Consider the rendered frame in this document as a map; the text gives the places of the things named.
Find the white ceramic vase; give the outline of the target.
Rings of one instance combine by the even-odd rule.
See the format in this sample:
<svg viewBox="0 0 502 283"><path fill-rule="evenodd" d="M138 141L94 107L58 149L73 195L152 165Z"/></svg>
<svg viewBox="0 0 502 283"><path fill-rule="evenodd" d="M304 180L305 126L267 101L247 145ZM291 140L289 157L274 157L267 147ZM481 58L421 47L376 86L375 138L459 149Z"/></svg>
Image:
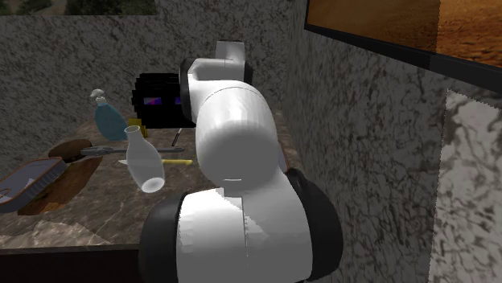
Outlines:
<svg viewBox="0 0 502 283"><path fill-rule="evenodd" d="M124 129L128 138L126 162L128 171L145 193L159 191L165 184L163 162L158 151L142 136L140 127Z"/></svg>

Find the small yellow block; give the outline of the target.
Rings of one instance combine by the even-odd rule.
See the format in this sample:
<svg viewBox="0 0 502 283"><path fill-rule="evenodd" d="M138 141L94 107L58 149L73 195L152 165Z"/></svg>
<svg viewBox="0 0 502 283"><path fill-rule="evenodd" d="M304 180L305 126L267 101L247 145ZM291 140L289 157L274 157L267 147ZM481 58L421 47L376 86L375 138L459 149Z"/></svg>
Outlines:
<svg viewBox="0 0 502 283"><path fill-rule="evenodd" d="M129 126L132 125L137 125L140 127L141 133L143 137L148 137L148 132L146 127L142 124L142 120L138 118L130 118L129 119Z"/></svg>

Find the blue soap dispenser bottle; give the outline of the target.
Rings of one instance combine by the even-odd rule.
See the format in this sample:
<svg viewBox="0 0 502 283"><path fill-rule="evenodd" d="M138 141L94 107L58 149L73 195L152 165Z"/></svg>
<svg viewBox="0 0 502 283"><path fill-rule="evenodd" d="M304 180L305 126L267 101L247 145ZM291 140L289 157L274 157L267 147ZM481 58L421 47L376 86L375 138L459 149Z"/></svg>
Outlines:
<svg viewBox="0 0 502 283"><path fill-rule="evenodd" d="M94 119L101 135L109 141L124 141L127 139L125 128L126 121L123 116L110 105L104 97L104 91L96 88L92 90L90 97L97 103Z"/></svg>

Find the brown wooden cutting board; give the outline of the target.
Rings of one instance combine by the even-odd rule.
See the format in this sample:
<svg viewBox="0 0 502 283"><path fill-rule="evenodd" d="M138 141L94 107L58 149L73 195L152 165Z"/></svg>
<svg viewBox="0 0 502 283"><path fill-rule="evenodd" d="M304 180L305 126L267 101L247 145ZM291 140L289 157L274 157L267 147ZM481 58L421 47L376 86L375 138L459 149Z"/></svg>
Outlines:
<svg viewBox="0 0 502 283"><path fill-rule="evenodd" d="M52 148L48 157L61 157L67 169L48 187L41 191L25 207L17 211L18 215L39 215L56 211L67 205L87 185L103 157L86 158L80 151L91 147L87 139L75 139L63 142Z"/></svg>

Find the yellow handled knife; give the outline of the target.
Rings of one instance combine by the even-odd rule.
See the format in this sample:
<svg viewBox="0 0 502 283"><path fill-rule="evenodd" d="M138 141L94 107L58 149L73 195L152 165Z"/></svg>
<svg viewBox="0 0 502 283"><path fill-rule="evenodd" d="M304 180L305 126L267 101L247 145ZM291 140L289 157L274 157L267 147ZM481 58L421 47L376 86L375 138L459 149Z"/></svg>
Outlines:
<svg viewBox="0 0 502 283"><path fill-rule="evenodd" d="M127 160L118 160L121 164L127 165ZM162 159L163 164L176 164L176 165L192 165L193 160L191 159Z"/></svg>

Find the black framed wall picture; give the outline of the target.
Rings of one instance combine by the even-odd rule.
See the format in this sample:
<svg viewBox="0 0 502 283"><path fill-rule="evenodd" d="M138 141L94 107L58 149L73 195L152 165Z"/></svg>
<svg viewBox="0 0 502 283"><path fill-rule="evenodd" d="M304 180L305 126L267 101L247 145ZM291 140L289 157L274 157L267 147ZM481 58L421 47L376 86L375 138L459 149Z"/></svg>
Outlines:
<svg viewBox="0 0 502 283"><path fill-rule="evenodd" d="M304 28L502 94L502 0L307 0Z"/></svg>

